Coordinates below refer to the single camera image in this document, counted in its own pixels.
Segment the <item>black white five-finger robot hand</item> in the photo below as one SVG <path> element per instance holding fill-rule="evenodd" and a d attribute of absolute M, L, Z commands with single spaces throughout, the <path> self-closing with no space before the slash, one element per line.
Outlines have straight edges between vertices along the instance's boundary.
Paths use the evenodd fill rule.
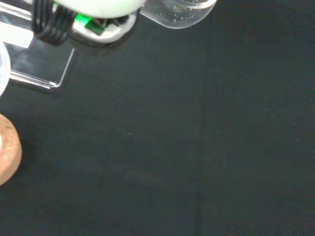
<path fill-rule="evenodd" d="M 144 0 L 32 0 L 35 37 L 60 46 L 68 39 L 90 48 L 123 41 L 135 27 Z"/>

